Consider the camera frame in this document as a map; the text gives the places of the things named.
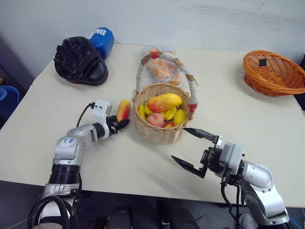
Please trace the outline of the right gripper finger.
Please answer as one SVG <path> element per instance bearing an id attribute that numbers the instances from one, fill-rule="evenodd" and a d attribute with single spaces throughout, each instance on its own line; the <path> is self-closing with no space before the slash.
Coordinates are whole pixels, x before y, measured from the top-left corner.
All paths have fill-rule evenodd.
<path id="1" fill-rule="evenodd" d="M 223 141 L 223 137 L 220 135 L 214 135 L 211 134 L 209 132 L 206 132 L 202 129 L 196 129 L 196 128 L 184 128 L 185 131 L 187 131 L 188 133 L 192 134 L 193 136 L 197 137 L 197 138 L 204 138 L 206 140 L 211 141 L 214 146 L 221 146 L 222 141 Z"/>
<path id="2" fill-rule="evenodd" d="M 195 175 L 197 175 L 200 178 L 204 178 L 206 171 L 207 171 L 207 167 L 205 164 L 202 165 L 202 167 L 200 167 L 199 169 L 194 168 L 193 164 L 190 164 L 187 161 L 184 161 L 180 158 L 177 158 L 173 155 L 171 155 L 172 159 L 177 162 L 183 169 L 187 170 L 188 172 L 191 172 Z"/>

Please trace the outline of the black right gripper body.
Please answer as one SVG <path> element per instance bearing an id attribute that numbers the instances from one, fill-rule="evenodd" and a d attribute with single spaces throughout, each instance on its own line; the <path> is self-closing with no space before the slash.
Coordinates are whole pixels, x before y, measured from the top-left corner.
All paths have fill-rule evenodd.
<path id="1" fill-rule="evenodd" d="M 224 168 L 220 165 L 220 156 L 222 153 L 221 148 L 209 147 L 203 151 L 203 155 L 200 163 L 203 165 L 200 170 L 202 171 L 202 177 L 205 177 L 207 170 L 211 170 L 214 173 L 220 173 Z"/>

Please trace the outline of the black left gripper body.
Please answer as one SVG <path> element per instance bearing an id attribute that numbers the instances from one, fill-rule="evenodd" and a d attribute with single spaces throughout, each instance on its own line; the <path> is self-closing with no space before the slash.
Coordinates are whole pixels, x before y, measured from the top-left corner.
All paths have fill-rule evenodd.
<path id="1" fill-rule="evenodd" d="M 108 121 L 108 117 L 106 118 L 106 124 L 107 124 L 107 127 L 109 129 L 109 137 L 112 136 L 112 135 L 116 135 L 118 134 L 118 131 L 115 130 L 114 128 L 114 123 L 116 121 Z"/>

